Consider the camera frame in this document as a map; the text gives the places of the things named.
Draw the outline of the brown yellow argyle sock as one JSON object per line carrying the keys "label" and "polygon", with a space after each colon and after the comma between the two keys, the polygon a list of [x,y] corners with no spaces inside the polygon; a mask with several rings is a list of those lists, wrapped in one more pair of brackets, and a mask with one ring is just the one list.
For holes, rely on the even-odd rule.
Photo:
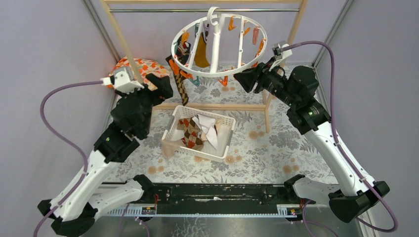
{"label": "brown yellow argyle sock", "polygon": [[186,79],[186,77],[181,74],[183,71],[175,63],[174,58],[172,56],[168,56],[166,58],[166,61],[168,62],[173,72],[174,81],[175,81],[177,90],[179,92],[179,95],[181,97],[182,105],[186,106],[189,102],[189,97],[188,97],[186,88],[183,84],[183,81]]}

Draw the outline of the orange clothes peg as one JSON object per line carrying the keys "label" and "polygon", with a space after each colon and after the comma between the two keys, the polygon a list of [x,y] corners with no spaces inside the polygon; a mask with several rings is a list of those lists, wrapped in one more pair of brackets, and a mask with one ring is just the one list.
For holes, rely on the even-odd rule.
{"label": "orange clothes peg", "polygon": [[228,86],[228,76],[224,76],[223,78],[219,78],[218,81],[224,86]]}

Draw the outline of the mustard yellow sock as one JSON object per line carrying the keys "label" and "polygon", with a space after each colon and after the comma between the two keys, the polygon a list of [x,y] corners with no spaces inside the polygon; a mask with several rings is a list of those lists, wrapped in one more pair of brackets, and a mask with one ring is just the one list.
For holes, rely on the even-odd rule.
{"label": "mustard yellow sock", "polygon": [[207,37],[208,37],[208,33],[201,33],[198,44],[197,44],[197,49],[196,49],[196,54],[195,54],[195,58],[194,58],[194,62],[196,64],[197,67],[200,68],[206,68],[208,66],[210,66],[210,63],[207,60]]}

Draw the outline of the white sock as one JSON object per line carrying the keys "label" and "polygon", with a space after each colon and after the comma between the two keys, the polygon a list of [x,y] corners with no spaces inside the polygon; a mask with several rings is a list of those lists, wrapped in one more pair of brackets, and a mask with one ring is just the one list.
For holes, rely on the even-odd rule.
{"label": "white sock", "polygon": [[192,117],[192,120],[201,130],[201,139],[203,141],[208,141],[213,148],[218,150],[218,138],[216,130],[216,120],[204,115],[196,115]]}

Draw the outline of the white round clip hanger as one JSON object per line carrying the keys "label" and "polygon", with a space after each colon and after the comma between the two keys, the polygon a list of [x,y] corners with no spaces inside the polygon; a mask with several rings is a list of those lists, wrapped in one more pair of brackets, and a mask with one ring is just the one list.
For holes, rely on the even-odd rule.
{"label": "white round clip hanger", "polygon": [[[219,13],[219,14],[233,13],[234,14],[234,12],[216,12],[216,11],[214,11],[213,14],[217,15],[217,13]],[[219,22],[219,18],[216,18],[216,17],[213,17],[212,20]],[[220,37],[220,42],[219,42],[219,62],[218,62],[218,68],[216,69],[217,72],[225,72],[225,71],[236,69],[237,68],[237,63],[238,63],[239,34],[240,34],[241,19],[225,17],[224,20],[225,21],[224,21],[224,25],[222,27],[222,35]],[[177,39],[176,43],[174,44],[175,45],[175,51],[176,51],[176,48],[177,48],[177,42],[179,40],[181,40],[182,43],[184,43],[186,41],[189,42],[191,44],[191,50],[192,50],[194,41],[196,39],[196,33],[197,33],[198,27],[199,27],[199,23],[197,23],[196,20],[194,20],[194,21],[195,21],[196,24],[195,24],[195,26],[189,28],[186,31],[187,35],[179,35],[178,36],[178,39]],[[209,21],[207,21],[207,20],[204,20],[201,23],[201,26],[203,26],[201,33],[205,33],[205,32],[208,33],[206,54],[207,54],[207,60],[211,65],[212,44],[213,44],[213,38],[214,38],[214,34],[213,34],[214,33],[214,27],[212,25],[210,25]],[[245,32],[244,32],[243,46],[242,46],[243,47],[243,54],[242,54],[243,64],[247,64],[250,61],[252,61],[256,57],[256,54],[260,53],[260,48],[262,48],[263,45],[264,45],[265,39],[262,39],[263,34],[260,31],[259,31],[259,34],[258,34],[258,40],[257,40],[256,45],[252,44],[252,32],[253,32],[253,29],[255,27],[256,26],[254,24],[252,24],[252,22],[247,22],[247,23],[245,23],[245,26],[244,26],[244,31]],[[192,70],[199,71],[199,72],[204,72],[204,73],[209,73],[210,72],[210,66],[208,66],[206,68],[197,67],[194,60],[193,60]]]}

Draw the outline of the navy blue patterned sock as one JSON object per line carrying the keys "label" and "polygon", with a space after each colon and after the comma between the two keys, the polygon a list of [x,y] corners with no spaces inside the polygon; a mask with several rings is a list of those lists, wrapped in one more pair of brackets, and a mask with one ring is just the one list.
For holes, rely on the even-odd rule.
{"label": "navy blue patterned sock", "polygon": [[189,42],[182,43],[181,40],[177,42],[177,48],[175,51],[175,54],[178,58],[178,61],[185,65],[190,57],[190,51],[191,51],[191,44]]}

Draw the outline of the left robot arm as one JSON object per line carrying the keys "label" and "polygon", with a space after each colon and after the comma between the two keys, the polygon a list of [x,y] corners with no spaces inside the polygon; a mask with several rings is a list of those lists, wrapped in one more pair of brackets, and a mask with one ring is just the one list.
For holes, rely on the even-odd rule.
{"label": "left robot arm", "polygon": [[137,83],[126,72],[114,73],[97,81],[115,85],[119,81],[133,85],[131,91],[116,90],[120,96],[111,111],[113,121],[100,135],[89,155],[82,153],[84,164],[71,183],[53,199],[42,200],[38,210],[44,219],[52,219],[54,232],[63,237],[79,237],[109,211],[126,203],[155,202],[154,184],[145,175],[136,175],[123,185],[96,195],[95,191],[110,172],[117,168],[146,139],[151,126],[152,109],[173,96],[168,76],[147,74],[147,83]]}

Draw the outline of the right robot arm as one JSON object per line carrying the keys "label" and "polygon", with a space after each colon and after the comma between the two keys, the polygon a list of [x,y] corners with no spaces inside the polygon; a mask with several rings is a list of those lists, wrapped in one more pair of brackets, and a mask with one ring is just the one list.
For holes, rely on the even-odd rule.
{"label": "right robot arm", "polygon": [[389,186],[369,175],[333,133],[331,116],[314,97],[319,83],[311,68],[297,66],[286,76],[279,73],[281,67],[269,67],[260,63],[234,74],[234,79],[246,92],[267,90],[288,105],[290,123],[321,154],[337,180],[331,185],[296,175],[284,183],[284,199],[290,203],[310,199],[327,205],[339,220],[351,222],[378,203],[376,194],[388,194]]}

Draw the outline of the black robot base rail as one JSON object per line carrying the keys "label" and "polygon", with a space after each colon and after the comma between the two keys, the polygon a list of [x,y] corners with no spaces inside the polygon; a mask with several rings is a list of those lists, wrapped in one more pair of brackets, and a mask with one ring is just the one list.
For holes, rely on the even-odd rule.
{"label": "black robot base rail", "polygon": [[290,217],[301,216],[307,199],[297,197],[289,184],[214,184],[146,182],[143,197],[128,205],[126,213],[152,218],[186,217]]}

